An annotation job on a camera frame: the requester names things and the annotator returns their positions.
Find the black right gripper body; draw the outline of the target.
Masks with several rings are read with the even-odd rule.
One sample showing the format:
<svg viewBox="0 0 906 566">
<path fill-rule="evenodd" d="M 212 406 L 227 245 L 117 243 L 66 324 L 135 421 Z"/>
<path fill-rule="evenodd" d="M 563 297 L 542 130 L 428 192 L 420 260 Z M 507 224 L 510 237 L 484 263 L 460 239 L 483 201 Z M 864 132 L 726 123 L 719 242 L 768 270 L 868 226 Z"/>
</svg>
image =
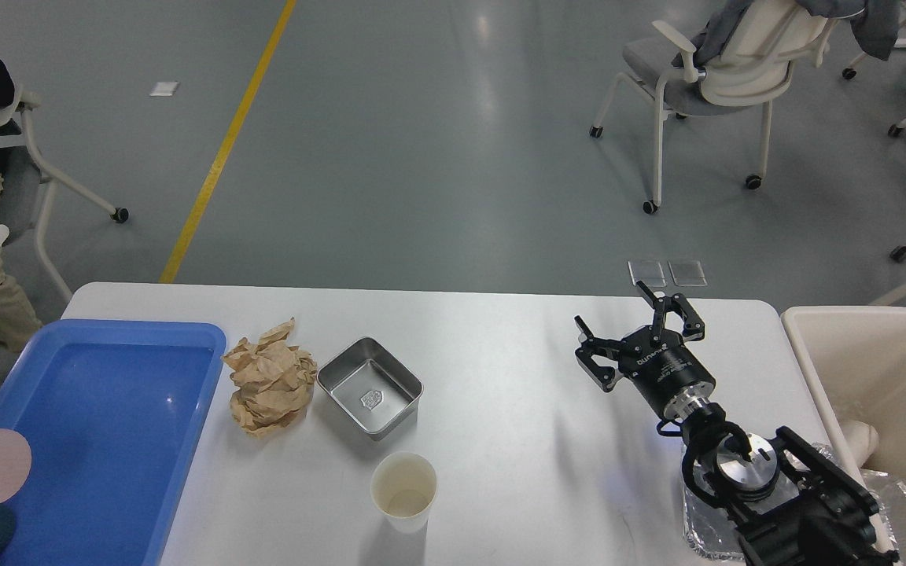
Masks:
<svg viewBox="0 0 906 566">
<path fill-rule="evenodd" d="M 623 338 L 620 372 L 658 418 L 686 419 L 708 404 L 715 377 L 684 345 L 682 334 L 664 329 L 658 340 L 654 336 L 647 325 Z"/>
</svg>

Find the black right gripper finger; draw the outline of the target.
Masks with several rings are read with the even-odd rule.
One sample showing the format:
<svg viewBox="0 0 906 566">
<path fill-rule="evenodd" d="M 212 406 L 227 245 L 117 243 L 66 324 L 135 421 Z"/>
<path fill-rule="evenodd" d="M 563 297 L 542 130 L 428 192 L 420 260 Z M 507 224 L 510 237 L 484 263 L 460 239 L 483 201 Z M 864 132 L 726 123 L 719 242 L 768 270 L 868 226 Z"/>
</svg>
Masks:
<svg viewBox="0 0 906 566">
<path fill-rule="evenodd" d="M 580 345 L 574 355 L 588 376 L 602 391 L 613 391 L 617 382 L 625 377 L 620 363 L 633 361 L 643 354 L 643 347 L 632 340 L 615 340 L 595 336 L 581 316 L 574 318 L 580 336 Z"/>
<path fill-rule="evenodd" d="M 682 293 L 673 295 L 657 295 L 650 286 L 643 281 L 636 281 L 635 286 L 643 294 L 644 300 L 652 308 L 652 323 L 650 325 L 651 343 L 661 343 L 664 340 L 665 319 L 668 313 L 676 313 L 683 320 L 682 337 L 690 341 L 704 340 L 705 323 L 695 312 L 690 301 Z"/>
</svg>

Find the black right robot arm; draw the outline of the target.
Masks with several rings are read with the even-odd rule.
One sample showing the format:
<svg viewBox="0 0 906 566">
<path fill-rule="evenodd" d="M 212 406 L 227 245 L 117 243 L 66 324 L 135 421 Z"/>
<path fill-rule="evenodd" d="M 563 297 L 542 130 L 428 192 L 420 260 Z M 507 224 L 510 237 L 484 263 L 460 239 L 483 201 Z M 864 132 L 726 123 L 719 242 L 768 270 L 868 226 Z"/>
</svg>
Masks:
<svg viewBox="0 0 906 566">
<path fill-rule="evenodd" d="M 628 380 L 657 416 L 657 434 L 683 441 L 684 487 L 732 524 L 748 565 L 897 565 L 878 547 L 880 505 L 866 487 L 787 426 L 748 433 L 711 399 L 715 377 L 687 347 L 705 323 L 682 293 L 637 287 L 649 325 L 599 337 L 581 316 L 576 360 L 602 391 Z"/>
</svg>

